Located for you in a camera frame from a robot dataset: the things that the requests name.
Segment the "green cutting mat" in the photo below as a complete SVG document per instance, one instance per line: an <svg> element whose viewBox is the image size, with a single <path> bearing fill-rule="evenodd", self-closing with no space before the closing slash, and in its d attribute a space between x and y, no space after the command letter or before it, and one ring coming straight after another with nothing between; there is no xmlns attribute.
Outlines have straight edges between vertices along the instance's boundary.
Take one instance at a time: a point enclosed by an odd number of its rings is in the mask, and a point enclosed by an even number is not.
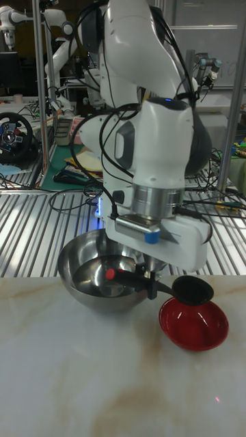
<svg viewBox="0 0 246 437"><path fill-rule="evenodd" d="M79 153L81 151L81 145L74 145L75 153ZM83 188L81 185L76 184L63 184L61 182L54 182L53 176L59 173L65 167L65 158L69 158L71 156L70 147L68 146L57 146L55 149L55 153L52 157L51 164L49 166L49 170L45 176L44 182L41 186L43 190L68 190L72 188Z"/></svg>

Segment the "red bowl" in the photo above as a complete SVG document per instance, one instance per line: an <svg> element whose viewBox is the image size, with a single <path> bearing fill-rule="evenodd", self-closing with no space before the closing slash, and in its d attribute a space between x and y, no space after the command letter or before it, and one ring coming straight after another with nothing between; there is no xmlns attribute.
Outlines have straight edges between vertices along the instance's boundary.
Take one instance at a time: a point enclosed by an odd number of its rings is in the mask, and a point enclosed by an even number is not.
<svg viewBox="0 0 246 437"><path fill-rule="evenodd" d="M190 307L171 298L161 307L159 322L173 343L190 350L216 348L229 331L226 315L213 302Z"/></svg>

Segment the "steering wheel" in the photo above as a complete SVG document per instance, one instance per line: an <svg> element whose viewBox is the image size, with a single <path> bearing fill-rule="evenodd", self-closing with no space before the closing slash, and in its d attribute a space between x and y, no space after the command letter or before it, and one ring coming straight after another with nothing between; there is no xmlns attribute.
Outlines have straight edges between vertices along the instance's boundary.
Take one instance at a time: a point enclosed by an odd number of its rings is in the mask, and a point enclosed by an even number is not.
<svg viewBox="0 0 246 437"><path fill-rule="evenodd" d="M31 145L33 130L31 124L20 114L3 112L0 121L7 118L0 125L0 163L16 163L27 153ZM27 133L21 132L22 125Z"/></svg>

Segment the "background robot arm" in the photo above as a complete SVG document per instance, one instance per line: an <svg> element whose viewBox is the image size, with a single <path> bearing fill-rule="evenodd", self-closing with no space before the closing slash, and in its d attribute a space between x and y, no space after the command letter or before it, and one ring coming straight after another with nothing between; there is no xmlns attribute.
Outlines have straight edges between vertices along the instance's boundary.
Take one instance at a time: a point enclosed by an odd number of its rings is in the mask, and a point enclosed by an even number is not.
<svg viewBox="0 0 246 437"><path fill-rule="evenodd" d="M27 22L32 22L32 14L26 12L22 13L12 9L10 6L3 6L0 8L0 19L1 26L0 30L4 33L5 43L7 44L9 50L12 50L15 45L14 30L16 26L22 25ZM68 47L70 40L73 38L73 25L71 22L67 21L64 11L47 9L41 13L42 22L45 25L58 26L61 27L62 33L66 41L58 48L58 50L53 55L53 67L55 75L55 86L60 88L60 77L59 72L64 67L65 63L68 61ZM76 50L76 42L72 41L71 53L73 54ZM45 66L45 72L47 75L47 87L50 86L49 78L49 66ZM72 110L72 106L68 99L60 96L60 100L63 109Z"/></svg>

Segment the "spoon handle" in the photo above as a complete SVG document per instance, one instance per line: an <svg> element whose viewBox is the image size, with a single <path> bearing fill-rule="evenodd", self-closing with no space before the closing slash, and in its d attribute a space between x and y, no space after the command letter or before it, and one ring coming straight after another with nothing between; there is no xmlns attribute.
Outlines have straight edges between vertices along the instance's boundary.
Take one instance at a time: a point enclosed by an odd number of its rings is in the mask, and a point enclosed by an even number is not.
<svg viewBox="0 0 246 437"><path fill-rule="evenodd" d="M139 276L134 272L128 272L127 270L114 270L110 268L106 272L106 278L110 281L136 288L137 290L155 290L156 292L168 293L173 296L172 289L167 285L155 281L154 279Z"/></svg>

